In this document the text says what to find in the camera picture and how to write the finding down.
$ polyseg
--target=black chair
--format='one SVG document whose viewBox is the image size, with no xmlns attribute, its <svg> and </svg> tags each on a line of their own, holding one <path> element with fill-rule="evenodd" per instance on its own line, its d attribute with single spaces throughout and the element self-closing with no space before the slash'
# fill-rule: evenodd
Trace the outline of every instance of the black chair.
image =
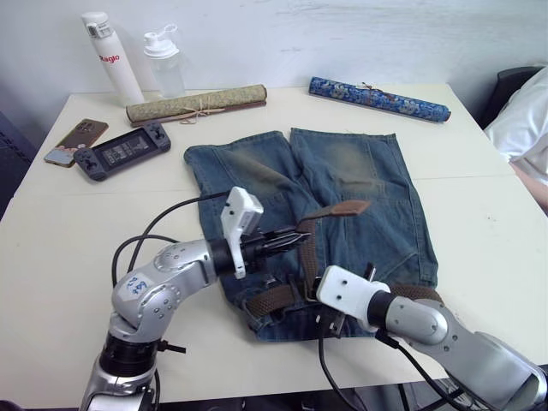
<svg viewBox="0 0 548 411">
<path fill-rule="evenodd" d="M 497 74 L 497 84 L 478 124 L 484 129 L 497 118 L 509 98 L 543 67 L 518 67 Z"/>
<path fill-rule="evenodd" d="M 0 219 L 27 173 L 36 151 L 0 111 Z"/>
</svg>

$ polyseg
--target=white wall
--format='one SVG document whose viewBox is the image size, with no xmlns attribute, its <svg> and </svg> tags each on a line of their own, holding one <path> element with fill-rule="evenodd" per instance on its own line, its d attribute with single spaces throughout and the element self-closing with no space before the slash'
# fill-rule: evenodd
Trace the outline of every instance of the white wall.
<svg viewBox="0 0 548 411">
<path fill-rule="evenodd" d="M 449 82 L 476 114 L 502 69 L 548 60 L 546 0 L 2 0 L 0 110 L 39 145 L 71 92 L 111 89 L 80 13 L 106 11 L 143 89 L 142 34 L 182 29 L 188 88 Z"/>
</svg>

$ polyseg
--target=white table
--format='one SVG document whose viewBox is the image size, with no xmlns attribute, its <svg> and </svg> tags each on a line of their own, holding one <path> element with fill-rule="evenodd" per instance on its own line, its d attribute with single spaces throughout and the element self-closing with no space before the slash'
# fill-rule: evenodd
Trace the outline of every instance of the white table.
<svg viewBox="0 0 548 411">
<path fill-rule="evenodd" d="M 100 183 L 42 160 L 83 117 L 110 124 L 98 143 L 129 131 L 112 96 L 71 96 L 0 223 L 0 398 L 28 408 L 77 406 L 108 327 L 114 250 L 164 208 L 198 193 L 182 164 L 185 149 L 272 129 L 289 135 L 291 127 L 395 132 L 438 256 L 439 293 L 472 331 L 548 362 L 544 213 L 448 86 L 383 89 L 446 104 L 453 114 L 432 124 L 305 89 L 271 89 L 263 108 L 165 124 L 170 152 Z M 197 207 L 175 211 L 155 232 L 200 238 Z M 149 241 L 140 261 L 161 246 Z M 121 266 L 127 262 L 123 255 Z M 257 342 L 218 284 L 186 300 L 165 337 L 188 353 L 158 356 L 163 402 L 329 388 L 316 342 Z M 416 356 L 433 377 L 444 377 L 434 361 Z M 328 340 L 326 357 L 341 386 L 421 379 L 398 352 L 368 338 Z"/>
</svg>

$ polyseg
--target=smartphone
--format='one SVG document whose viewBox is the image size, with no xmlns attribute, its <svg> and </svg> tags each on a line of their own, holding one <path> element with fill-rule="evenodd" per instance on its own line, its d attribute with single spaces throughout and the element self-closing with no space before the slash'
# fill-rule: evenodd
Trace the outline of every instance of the smartphone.
<svg viewBox="0 0 548 411">
<path fill-rule="evenodd" d="M 74 164 L 74 152 L 79 148 L 90 147 L 108 127 L 106 122 L 83 119 L 48 152 L 44 157 L 45 162 L 71 167 Z"/>
</svg>

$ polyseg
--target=water bottle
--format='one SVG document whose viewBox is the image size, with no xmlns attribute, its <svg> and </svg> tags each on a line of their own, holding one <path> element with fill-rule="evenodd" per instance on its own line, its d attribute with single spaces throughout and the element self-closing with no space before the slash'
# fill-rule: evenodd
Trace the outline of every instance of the water bottle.
<svg viewBox="0 0 548 411">
<path fill-rule="evenodd" d="M 122 105 L 145 103 L 122 43 L 110 26 L 109 16 L 102 11 L 92 11 L 84 13 L 81 18 Z"/>
<path fill-rule="evenodd" d="M 181 97 L 185 94 L 181 52 L 173 42 L 176 30 L 175 24 L 169 24 L 159 33 L 145 34 L 145 55 L 149 58 L 160 93 L 165 98 Z"/>
</svg>

